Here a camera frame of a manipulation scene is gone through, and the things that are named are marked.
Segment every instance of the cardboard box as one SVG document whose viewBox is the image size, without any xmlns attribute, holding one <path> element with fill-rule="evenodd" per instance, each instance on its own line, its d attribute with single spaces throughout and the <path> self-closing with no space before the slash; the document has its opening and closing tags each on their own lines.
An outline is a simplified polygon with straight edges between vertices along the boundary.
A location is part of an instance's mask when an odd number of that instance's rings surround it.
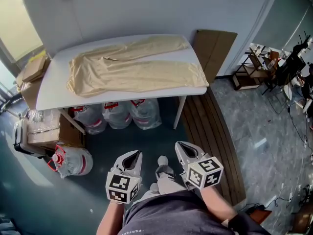
<svg viewBox="0 0 313 235">
<path fill-rule="evenodd" d="M 23 84 L 23 77 L 24 77 L 25 69 L 20 72 L 20 74 L 15 79 L 16 84 L 21 87 Z"/>
<path fill-rule="evenodd" d="M 47 55 L 34 59 L 32 62 L 29 62 L 23 74 L 23 82 L 32 82 L 38 78 L 44 76 L 45 71 L 48 69 L 50 64 L 50 59 Z"/>
<path fill-rule="evenodd" d="M 193 49 L 210 84 L 219 72 L 237 33 L 218 30 L 197 30 Z"/>
<path fill-rule="evenodd" d="M 42 122 L 29 123 L 28 143 L 52 149 L 56 144 L 85 147 L 85 136 L 54 109 L 44 111 Z"/>
<path fill-rule="evenodd" d="M 32 82 L 23 83 L 21 86 L 22 96 L 30 110 L 36 109 L 37 97 L 41 86 L 42 78 Z"/>
</svg>

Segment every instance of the wooden slats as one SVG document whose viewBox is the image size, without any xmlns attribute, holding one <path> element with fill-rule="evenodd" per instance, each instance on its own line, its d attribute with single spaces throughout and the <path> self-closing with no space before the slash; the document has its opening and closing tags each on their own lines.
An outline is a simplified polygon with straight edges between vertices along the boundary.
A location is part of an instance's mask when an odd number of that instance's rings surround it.
<svg viewBox="0 0 313 235">
<path fill-rule="evenodd" d="M 216 117 L 216 119 L 219 119 L 220 121 L 220 125 L 218 125 L 219 129 L 221 130 L 220 133 L 223 137 L 223 139 L 226 139 L 227 141 L 225 142 L 225 144 L 227 145 L 227 148 L 229 150 L 229 153 L 231 155 L 231 158 L 233 160 L 233 164 L 235 166 L 235 171 L 236 171 L 236 175 L 237 175 L 237 180 L 238 180 L 238 184 L 239 184 L 239 188 L 238 188 L 238 196 L 239 196 L 239 202 L 241 202 L 242 200 L 244 200 L 246 198 L 246 191 L 245 191 L 245 185 L 244 185 L 244 180 L 241 174 L 241 170 L 240 170 L 240 166 L 239 166 L 239 162 L 238 162 L 238 157 L 237 157 L 237 153 L 234 147 L 234 143 L 231 139 L 228 127 L 226 125 L 226 122 L 224 120 L 223 114 L 221 112 L 221 109 L 216 101 L 216 98 L 213 95 L 213 92 L 211 90 L 211 88 L 209 88 L 209 90 L 207 90 L 207 95 L 210 96 L 212 105 L 215 107 L 216 110 L 216 115 L 214 115 Z"/>
<path fill-rule="evenodd" d="M 236 151 L 210 88 L 204 95 L 187 97 L 182 120 L 188 140 L 223 164 L 224 174 L 217 190 L 232 205 L 244 200 L 246 193 Z"/>
</svg>

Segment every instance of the water bottle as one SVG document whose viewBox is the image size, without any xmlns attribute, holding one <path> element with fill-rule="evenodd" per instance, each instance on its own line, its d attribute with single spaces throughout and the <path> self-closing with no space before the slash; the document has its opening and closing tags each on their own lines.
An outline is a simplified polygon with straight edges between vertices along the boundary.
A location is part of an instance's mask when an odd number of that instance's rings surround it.
<svg viewBox="0 0 313 235">
<path fill-rule="evenodd" d="M 126 102 L 110 102 L 103 104 L 102 115 L 112 129 L 124 129 L 132 122 Z"/>
<path fill-rule="evenodd" d="M 128 110 L 135 124 L 142 130 L 156 128 L 162 124 L 156 98 L 128 102 Z"/>
<path fill-rule="evenodd" d="M 50 166 L 51 161 L 54 162 L 56 169 Z M 48 166 L 53 171 L 58 171 L 61 178 L 71 175 L 82 176 L 91 171 L 93 160 L 91 154 L 84 148 L 56 145 L 56 151 L 52 160 L 48 162 Z"/>
<path fill-rule="evenodd" d="M 81 122 L 89 134 L 95 135 L 103 132 L 108 124 L 101 114 L 101 104 L 76 106 L 72 110 L 75 115 L 74 120 Z"/>
</svg>

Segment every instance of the white sneaker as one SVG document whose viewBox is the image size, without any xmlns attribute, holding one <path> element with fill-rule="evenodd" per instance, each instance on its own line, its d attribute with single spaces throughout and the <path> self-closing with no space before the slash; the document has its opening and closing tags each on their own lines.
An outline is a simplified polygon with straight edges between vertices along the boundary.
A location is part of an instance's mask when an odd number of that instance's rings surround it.
<svg viewBox="0 0 313 235">
<path fill-rule="evenodd" d="M 157 183 L 152 183 L 150 185 L 150 189 L 149 190 L 151 190 L 153 192 L 158 192 L 158 185 L 157 185 Z"/>
<path fill-rule="evenodd" d="M 165 156 L 160 156 L 160 157 L 157 159 L 157 164 L 158 164 L 158 166 L 161 166 L 161 165 L 168 165 L 168 159 L 167 159 L 167 157 L 165 157 Z"/>
</svg>

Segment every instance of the beige pants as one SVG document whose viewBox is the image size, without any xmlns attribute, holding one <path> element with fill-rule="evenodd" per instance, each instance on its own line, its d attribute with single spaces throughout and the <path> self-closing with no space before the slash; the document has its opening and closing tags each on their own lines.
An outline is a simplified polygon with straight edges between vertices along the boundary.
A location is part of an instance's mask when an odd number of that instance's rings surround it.
<svg viewBox="0 0 313 235">
<path fill-rule="evenodd" d="M 146 92 L 209 86 L 201 65 L 138 58 L 188 48 L 181 36 L 153 36 L 81 53 L 70 62 L 67 88 L 90 97 L 105 91 Z"/>
</svg>

